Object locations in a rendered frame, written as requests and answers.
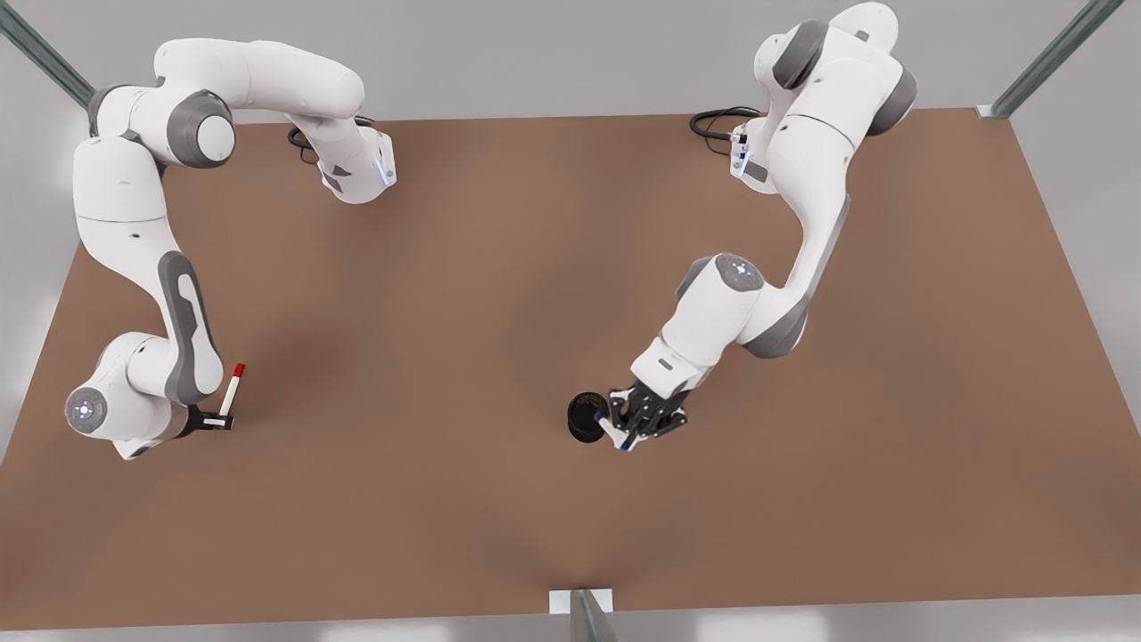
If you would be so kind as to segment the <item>white marker with blue cap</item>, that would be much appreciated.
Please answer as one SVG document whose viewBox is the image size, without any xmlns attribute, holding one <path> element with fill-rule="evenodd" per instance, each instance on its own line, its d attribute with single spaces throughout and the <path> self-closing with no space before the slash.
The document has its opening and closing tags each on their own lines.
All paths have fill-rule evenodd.
<svg viewBox="0 0 1141 642">
<path fill-rule="evenodd" d="M 636 434 L 636 432 L 624 431 L 622 428 L 615 426 L 610 418 L 604 417 L 602 411 L 594 411 L 594 422 L 602 430 L 602 434 L 607 434 L 610 438 L 614 447 L 622 452 L 630 452 L 637 442 L 644 439 L 641 436 Z"/>
</svg>

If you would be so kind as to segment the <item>black pen holder cup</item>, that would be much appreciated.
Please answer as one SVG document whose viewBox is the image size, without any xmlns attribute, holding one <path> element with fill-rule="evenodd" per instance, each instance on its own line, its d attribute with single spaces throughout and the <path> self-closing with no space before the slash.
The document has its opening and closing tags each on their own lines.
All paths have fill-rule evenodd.
<svg viewBox="0 0 1141 642">
<path fill-rule="evenodd" d="M 575 440 L 597 442 L 606 434 L 600 420 L 610 418 L 610 401 L 594 391 L 583 391 L 568 403 L 567 418 Z"/>
</svg>

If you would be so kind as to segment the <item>silver frame post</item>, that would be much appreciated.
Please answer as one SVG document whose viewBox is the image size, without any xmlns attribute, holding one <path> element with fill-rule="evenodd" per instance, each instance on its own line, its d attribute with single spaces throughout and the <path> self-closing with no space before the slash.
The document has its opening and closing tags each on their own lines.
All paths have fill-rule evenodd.
<svg viewBox="0 0 1141 642">
<path fill-rule="evenodd" d="M 47 78 L 51 78 L 54 84 L 59 86 L 73 101 L 83 109 L 89 106 L 94 98 L 94 86 L 90 86 L 7 0 L 0 0 L 0 33 L 25 54 L 38 70 L 42 70 Z"/>
<path fill-rule="evenodd" d="M 614 613 L 610 588 L 550 590 L 549 613 L 568 613 L 570 642 L 620 642 L 608 613 Z"/>
<path fill-rule="evenodd" d="M 1042 52 L 990 104 L 976 106 L 981 120 L 1008 120 L 1116 13 L 1126 0 L 1089 0 Z"/>
</svg>

